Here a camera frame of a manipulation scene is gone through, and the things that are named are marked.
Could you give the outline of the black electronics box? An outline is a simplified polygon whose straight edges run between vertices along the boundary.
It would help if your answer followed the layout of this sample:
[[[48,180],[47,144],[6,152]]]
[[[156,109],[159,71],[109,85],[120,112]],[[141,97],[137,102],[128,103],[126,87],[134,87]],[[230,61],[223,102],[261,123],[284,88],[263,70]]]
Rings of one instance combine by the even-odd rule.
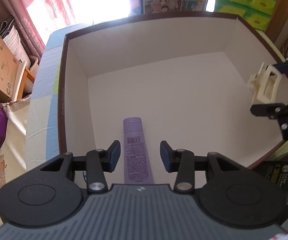
[[[288,152],[273,160],[263,161],[252,170],[278,185],[283,191],[286,205],[279,221],[282,225],[288,219]]]

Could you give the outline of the white plastic buckets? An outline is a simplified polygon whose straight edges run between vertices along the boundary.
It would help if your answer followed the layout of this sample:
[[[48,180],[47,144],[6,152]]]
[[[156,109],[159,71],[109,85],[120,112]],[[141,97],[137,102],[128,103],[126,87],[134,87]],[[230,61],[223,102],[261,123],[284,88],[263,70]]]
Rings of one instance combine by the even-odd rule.
[[[6,36],[3,38],[4,43],[8,46],[9,50],[13,53],[15,58],[20,62],[26,62],[28,69],[34,76],[38,71],[38,58],[34,55],[28,55],[21,42],[18,31],[14,26],[6,32]]]

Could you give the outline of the checked pastel tablecloth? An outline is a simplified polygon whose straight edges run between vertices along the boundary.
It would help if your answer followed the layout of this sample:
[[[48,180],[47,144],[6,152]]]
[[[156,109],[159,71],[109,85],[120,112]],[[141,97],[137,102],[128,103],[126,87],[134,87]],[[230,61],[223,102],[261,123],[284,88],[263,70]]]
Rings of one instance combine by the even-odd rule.
[[[76,24],[54,31],[43,51],[30,97],[25,141],[27,171],[59,154],[57,103],[64,39],[84,27]]]

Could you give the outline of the purple cosmetic tube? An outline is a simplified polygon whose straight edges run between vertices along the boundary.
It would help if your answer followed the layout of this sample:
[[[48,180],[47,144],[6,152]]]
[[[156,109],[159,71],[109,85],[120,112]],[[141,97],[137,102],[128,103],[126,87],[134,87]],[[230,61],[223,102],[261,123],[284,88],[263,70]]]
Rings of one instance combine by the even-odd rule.
[[[123,121],[124,182],[130,185],[153,185],[142,120],[139,117]]]

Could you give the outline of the wooden stool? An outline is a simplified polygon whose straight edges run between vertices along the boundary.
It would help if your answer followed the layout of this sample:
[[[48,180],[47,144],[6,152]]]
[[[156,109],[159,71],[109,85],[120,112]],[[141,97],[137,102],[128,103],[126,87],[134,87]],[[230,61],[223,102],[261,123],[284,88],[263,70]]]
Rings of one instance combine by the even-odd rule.
[[[24,87],[25,87],[25,83],[27,79],[32,83],[35,82],[34,74],[32,74],[30,69],[27,67],[27,62],[24,61],[19,64],[18,69],[17,69],[12,101],[21,100],[23,93],[24,93]]]

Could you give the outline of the brown cardboard storage box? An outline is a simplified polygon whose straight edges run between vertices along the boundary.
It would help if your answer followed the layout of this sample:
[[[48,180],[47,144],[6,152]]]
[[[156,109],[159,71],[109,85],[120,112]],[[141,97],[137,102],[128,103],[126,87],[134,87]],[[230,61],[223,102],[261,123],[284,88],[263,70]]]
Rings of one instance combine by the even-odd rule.
[[[140,15],[71,31],[60,64],[60,152],[85,154],[143,120],[151,165],[159,143],[218,151],[253,166],[283,146],[278,125],[249,109],[249,77],[282,57],[236,15]]]

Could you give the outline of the cream plastic hair claw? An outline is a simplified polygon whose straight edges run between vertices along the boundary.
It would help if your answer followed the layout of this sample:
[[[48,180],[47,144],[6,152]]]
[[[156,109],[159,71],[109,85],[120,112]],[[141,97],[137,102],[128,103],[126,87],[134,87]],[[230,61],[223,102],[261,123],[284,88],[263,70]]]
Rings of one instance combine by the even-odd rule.
[[[273,65],[261,64],[259,71],[252,74],[247,88],[253,93],[252,105],[275,103],[282,74]]]

